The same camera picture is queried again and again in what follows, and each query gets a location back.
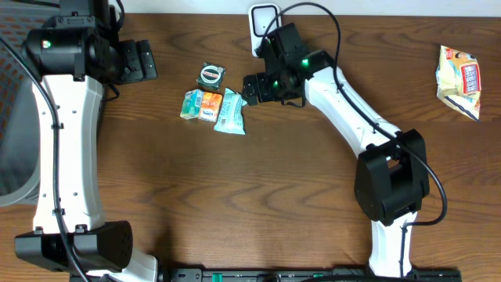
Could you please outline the teal Kleenex tissue pack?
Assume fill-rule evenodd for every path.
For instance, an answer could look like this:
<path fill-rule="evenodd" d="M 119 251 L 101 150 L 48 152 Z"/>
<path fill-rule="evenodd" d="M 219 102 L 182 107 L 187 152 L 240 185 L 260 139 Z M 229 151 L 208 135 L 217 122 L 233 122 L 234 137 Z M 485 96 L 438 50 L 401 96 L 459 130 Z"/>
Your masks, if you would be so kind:
<path fill-rule="evenodd" d="M 198 118 L 200 114 L 201 103 L 204 97 L 204 91 L 194 89 L 185 94 L 180 117 L 186 120 Z"/>

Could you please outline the orange snack pack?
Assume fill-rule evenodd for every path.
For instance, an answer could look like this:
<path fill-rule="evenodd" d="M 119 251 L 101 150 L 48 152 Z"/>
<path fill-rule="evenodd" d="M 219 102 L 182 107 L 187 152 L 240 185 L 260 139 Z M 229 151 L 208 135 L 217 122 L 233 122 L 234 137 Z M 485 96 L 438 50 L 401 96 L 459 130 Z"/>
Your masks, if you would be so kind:
<path fill-rule="evenodd" d="M 204 121 L 216 122 L 223 96 L 218 93 L 204 92 L 198 118 Z"/>

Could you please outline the green wipes pack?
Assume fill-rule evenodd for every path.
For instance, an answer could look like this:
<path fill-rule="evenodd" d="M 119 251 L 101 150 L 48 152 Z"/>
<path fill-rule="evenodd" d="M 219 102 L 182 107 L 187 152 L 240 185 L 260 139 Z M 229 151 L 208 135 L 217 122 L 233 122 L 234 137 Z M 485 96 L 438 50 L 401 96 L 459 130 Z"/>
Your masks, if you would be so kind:
<path fill-rule="evenodd" d="M 246 105 L 247 102 L 238 92 L 226 88 L 214 130 L 244 136 L 246 132 L 244 130 L 242 110 Z"/>

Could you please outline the yellow wet wipes pack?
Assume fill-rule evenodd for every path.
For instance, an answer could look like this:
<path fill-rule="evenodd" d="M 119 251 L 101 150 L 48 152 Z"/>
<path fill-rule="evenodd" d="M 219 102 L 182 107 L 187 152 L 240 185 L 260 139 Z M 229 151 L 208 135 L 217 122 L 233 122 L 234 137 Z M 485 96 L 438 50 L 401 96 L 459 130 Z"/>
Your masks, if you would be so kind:
<path fill-rule="evenodd" d="M 470 53 L 442 45 L 435 71 L 437 98 L 473 121 L 480 121 L 481 72 Z"/>

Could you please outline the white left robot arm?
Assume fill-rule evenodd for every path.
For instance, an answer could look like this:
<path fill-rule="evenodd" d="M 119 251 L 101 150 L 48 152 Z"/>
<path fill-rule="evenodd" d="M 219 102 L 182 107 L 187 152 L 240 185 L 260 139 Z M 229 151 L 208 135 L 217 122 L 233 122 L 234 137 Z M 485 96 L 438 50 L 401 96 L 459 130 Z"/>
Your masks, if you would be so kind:
<path fill-rule="evenodd" d="M 148 41 L 121 41 L 121 2 L 61 1 L 28 32 L 16 60 L 38 109 L 39 198 L 16 256 L 72 281 L 162 281 L 159 260 L 138 250 L 129 222 L 108 222 L 99 195 L 97 135 L 106 90 L 157 76 Z"/>

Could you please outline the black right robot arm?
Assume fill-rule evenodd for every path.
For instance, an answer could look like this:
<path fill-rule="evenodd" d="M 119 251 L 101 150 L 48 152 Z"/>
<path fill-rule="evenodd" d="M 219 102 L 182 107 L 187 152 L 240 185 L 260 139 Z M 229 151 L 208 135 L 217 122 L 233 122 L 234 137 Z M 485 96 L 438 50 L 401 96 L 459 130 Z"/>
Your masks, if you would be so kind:
<path fill-rule="evenodd" d="M 422 135 L 382 118 L 349 85 L 337 59 L 310 50 L 294 24 L 253 31 L 251 43 L 265 71 L 244 78 L 243 98 L 251 106 L 299 98 L 328 118 L 357 158 L 355 198 L 371 221 L 369 268 L 378 277 L 407 277 L 409 232 L 430 192 Z"/>

